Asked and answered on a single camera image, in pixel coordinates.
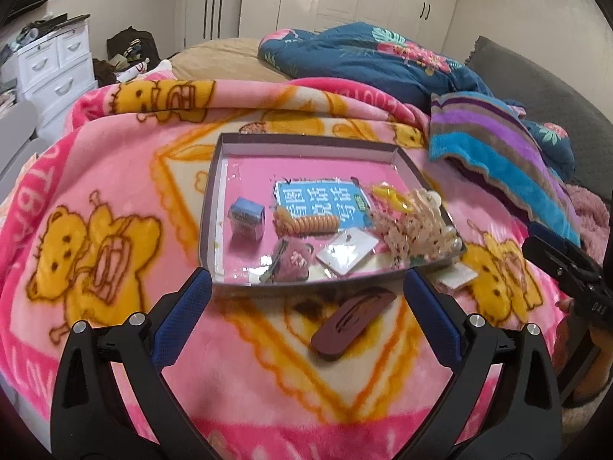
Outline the person's right hand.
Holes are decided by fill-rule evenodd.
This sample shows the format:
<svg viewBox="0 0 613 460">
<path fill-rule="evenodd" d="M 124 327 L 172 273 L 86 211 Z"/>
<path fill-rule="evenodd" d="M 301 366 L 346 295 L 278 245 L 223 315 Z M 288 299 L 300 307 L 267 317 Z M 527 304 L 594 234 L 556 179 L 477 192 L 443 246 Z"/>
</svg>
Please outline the person's right hand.
<svg viewBox="0 0 613 460">
<path fill-rule="evenodd" d="M 612 378 L 612 331 L 586 322 L 566 297 L 556 303 L 563 319 L 556 329 L 553 364 L 560 400 L 578 407 L 594 400 Z"/>
</svg>

